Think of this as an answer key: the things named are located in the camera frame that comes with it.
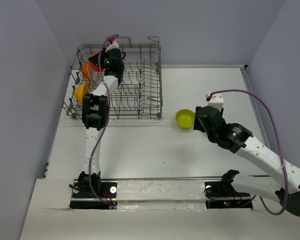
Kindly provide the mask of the white bowl orange outside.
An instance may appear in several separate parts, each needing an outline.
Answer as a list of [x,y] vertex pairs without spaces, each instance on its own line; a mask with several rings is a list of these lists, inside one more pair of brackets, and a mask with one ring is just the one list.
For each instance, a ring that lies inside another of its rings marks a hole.
[[100,83],[99,72],[99,67],[94,65],[90,61],[87,61],[81,68],[81,73],[84,76],[84,78],[94,84]]

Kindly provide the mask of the lime green bowl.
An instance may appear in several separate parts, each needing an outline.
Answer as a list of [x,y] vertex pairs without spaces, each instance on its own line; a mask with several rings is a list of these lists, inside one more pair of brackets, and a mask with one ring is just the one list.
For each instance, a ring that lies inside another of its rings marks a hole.
[[175,114],[175,121],[182,129],[191,129],[195,122],[195,113],[190,109],[180,109]]

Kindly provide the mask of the yellow bowl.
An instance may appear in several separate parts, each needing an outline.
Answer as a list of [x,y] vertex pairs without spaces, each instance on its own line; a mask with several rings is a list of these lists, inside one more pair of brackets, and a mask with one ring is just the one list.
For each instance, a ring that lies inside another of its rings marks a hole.
[[87,82],[81,84],[79,87],[76,87],[74,89],[74,96],[80,105],[83,104],[84,95],[89,93],[90,93],[90,84]]

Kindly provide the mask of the red orange bowl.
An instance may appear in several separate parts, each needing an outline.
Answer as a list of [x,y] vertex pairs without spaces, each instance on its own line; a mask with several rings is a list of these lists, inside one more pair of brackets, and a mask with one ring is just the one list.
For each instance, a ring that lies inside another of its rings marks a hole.
[[88,65],[96,72],[100,72],[99,67],[99,52],[94,52],[89,58],[88,58]]

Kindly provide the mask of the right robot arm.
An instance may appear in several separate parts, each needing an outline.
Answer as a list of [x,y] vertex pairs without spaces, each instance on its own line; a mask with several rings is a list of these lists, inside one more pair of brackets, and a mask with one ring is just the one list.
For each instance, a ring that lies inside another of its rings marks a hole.
[[196,107],[193,128],[206,133],[211,143],[249,161],[267,174],[266,177],[253,177],[238,170],[228,170],[220,181],[211,184],[212,197],[234,193],[258,195],[300,217],[300,168],[281,160],[243,125],[227,123],[222,112],[213,106]]

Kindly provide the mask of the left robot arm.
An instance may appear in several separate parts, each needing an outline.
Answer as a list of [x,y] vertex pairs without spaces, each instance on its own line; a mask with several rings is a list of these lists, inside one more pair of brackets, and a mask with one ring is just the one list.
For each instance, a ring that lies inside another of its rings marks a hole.
[[86,150],[84,164],[73,187],[91,198],[98,198],[101,191],[100,148],[110,118],[110,96],[122,83],[125,52],[118,48],[102,49],[91,56],[88,62],[98,67],[101,73],[98,87],[90,92],[88,83],[74,90],[74,96],[82,106],[81,120],[86,130]]

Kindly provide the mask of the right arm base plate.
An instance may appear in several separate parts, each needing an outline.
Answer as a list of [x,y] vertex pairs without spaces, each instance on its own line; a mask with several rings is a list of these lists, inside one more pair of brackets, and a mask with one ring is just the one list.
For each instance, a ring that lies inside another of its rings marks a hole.
[[245,192],[236,192],[231,185],[221,181],[204,183],[206,209],[253,209],[252,196]]

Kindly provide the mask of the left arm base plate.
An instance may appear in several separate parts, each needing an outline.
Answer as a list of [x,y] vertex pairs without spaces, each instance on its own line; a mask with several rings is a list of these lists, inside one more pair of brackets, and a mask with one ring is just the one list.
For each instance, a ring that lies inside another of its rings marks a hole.
[[116,210],[118,208],[117,181],[102,181],[96,197],[88,186],[81,189],[79,183],[75,181],[70,184],[72,190],[69,207],[73,210]]

